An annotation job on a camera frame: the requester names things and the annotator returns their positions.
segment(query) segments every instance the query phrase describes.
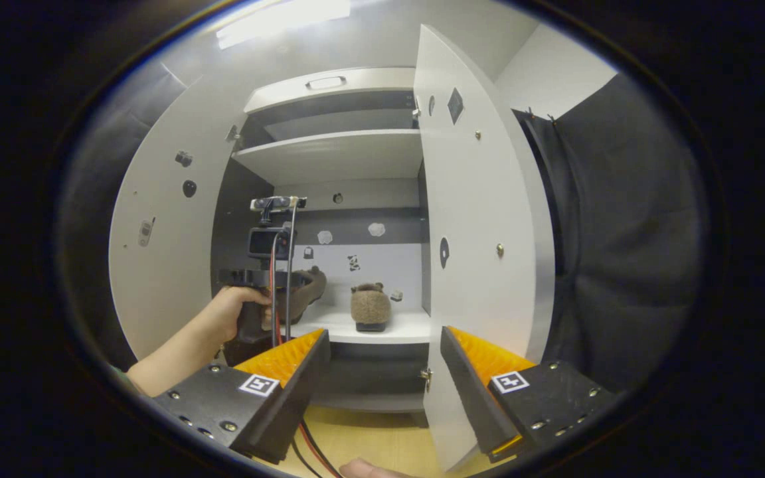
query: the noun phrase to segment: brown slipper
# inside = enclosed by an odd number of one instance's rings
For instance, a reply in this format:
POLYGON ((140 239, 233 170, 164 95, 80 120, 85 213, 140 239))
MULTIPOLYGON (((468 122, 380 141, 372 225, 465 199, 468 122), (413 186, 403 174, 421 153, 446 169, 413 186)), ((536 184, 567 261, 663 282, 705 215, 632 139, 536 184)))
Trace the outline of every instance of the brown slipper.
POLYGON ((362 284, 350 290, 350 317, 356 321, 358 332, 382 332, 391 318, 391 302, 383 293, 383 285, 362 284))

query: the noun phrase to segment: cabinet handle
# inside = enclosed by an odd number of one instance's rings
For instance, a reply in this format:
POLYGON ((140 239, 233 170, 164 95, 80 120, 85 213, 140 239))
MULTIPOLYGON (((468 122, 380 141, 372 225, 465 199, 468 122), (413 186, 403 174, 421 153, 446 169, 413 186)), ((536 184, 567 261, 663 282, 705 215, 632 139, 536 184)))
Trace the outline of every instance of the cabinet handle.
POLYGON ((347 84, 347 79, 344 78, 344 76, 329 76, 328 78, 318 78, 316 80, 312 80, 310 82, 306 82, 306 88, 309 88, 309 90, 322 90, 322 88, 334 88, 334 87, 340 87, 347 84), (321 85, 319 87, 313 87, 312 84, 316 84, 316 82, 325 82, 327 80, 333 80, 335 78, 338 78, 338 84, 330 84, 330 82, 326 82, 325 85, 321 85))

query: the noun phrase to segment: cabinet door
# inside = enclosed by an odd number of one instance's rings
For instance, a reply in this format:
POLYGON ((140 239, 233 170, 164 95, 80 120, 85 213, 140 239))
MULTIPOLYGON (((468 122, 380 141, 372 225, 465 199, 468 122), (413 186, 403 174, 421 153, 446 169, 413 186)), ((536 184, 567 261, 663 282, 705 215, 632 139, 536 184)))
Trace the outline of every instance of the cabinet door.
POLYGON ((476 451, 477 439, 438 348, 441 327, 538 363, 553 308, 553 234, 541 176, 513 112, 479 67, 427 25, 415 96, 432 274, 433 378, 424 408, 438 463, 453 469, 476 451))

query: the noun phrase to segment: cable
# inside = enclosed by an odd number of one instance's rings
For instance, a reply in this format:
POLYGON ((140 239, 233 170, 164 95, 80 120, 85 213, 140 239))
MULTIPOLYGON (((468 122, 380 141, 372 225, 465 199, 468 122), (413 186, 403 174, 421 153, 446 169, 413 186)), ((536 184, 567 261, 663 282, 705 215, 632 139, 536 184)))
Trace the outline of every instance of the cable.
POLYGON ((327 471, 330 472, 336 478, 342 478, 340 475, 338 475, 338 472, 332 468, 332 465, 330 465, 328 460, 322 459, 321 454, 315 449, 315 447, 309 441, 309 435, 307 434, 307 430, 302 425, 300 426, 300 433, 303 435, 303 439, 306 440, 306 445, 309 447, 309 450, 311 450, 312 454, 315 455, 316 459, 318 459, 318 461, 321 462, 321 465, 324 465, 324 468, 326 468, 327 471))
POLYGON ((294 221, 297 218, 297 203, 299 198, 294 201, 294 211, 291 213, 291 230, 288 231, 290 239, 288 239, 288 279, 286 279, 285 289, 285 340, 291 340, 291 266, 292 258, 294 258, 294 221))
POLYGON ((309 465, 309 463, 306 461, 306 459, 303 458, 303 455, 300 454, 300 448, 297 448, 297 441, 295 439, 291 440, 291 448, 294 448, 294 454, 296 454, 298 459, 300 459, 300 463, 305 465, 306 469, 308 469, 310 472, 312 472, 312 475, 315 475, 318 478, 324 478, 323 476, 318 475, 318 472, 316 472, 315 469, 312 468, 312 465, 309 465))
POLYGON ((312 433, 309 431, 309 426, 306 424, 306 420, 304 418, 300 418, 300 433, 303 434, 303 439, 306 440, 306 445, 311 448, 312 453, 315 454, 316 458, 321 462, 325 467, 327 467, 327 470, 335 476, 336 478, 343 478, 342 475, 338 474, 336 471, 336 468, 332 466, 332 463, 327 458, 327 455, 325 455, 321 448, 318 447, 318 444, 315 442, 315 438, 312 438, 312 433))
POLYGON ((279 234, 274 236, 274 245, 270 248, 270 342, 276 347, 282 344, 282 334, 279 330, 279 318, 276 317, 276 242, 279 234))

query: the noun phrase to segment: red cable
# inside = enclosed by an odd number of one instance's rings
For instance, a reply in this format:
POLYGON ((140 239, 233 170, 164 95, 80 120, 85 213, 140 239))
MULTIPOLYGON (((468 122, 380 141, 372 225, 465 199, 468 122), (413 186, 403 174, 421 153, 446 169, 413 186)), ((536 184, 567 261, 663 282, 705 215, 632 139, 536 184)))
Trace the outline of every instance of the red cable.
POLYGON ((309 436, 306 435, 306 427, 304 427, 303 424, 300 424, 300 433, 303 435, 303 439, 306 440, 306 445, 309 447, 309 450, 311 450, 312 454, 315 455, 316 459, 318 459, 318 461, 321 462, 321 465, 324 465, 324 468, 326 468, 327 471, 330 472, 336 478, 342 478, 341 475, 338 475, 338 472, 336 472, 336 470, 330 468, 330 466, 327 465, 327 462, 325 462, 324 459, 322 459, 321 455, 318 454, 318 451, 315 450, 315 447, 312 447, 312 442, 310 442, 309 436))
MULTIPOLYGON (((270 297, 273 300, 276 300, 276 284, 274 283, 274 264, 276 261, 274 260, 273 251, 271 251, 270 254, 270 297)), ((279 344, 282 345, 282 330, 280 330, 280 322, 279 322, 279 312, 276 312, 276 336, 279 340, 279 344)), ((333 476, 336 478, 342 478, 340 474, 334 469, 330 467, 330 465, 327 465, 327 462, 325 462, 324 459, 322 459, 321 455, 318 454, 318 451, 315 449, 315 447, 312 446, 312 442, 309 439, 309 435, 306 432, 306 427, 303 426, 303 424, 300 424, 300 433, 303 435, 303 439, 306 441, 306 446, 309 447, 309 450, 312 451, 312 454, 315 455, 316 459, 318 459, 319 462, 321 462, 321 465, 324 466, 324 468, 327 469, 328 472, 330 472, 333 476)))

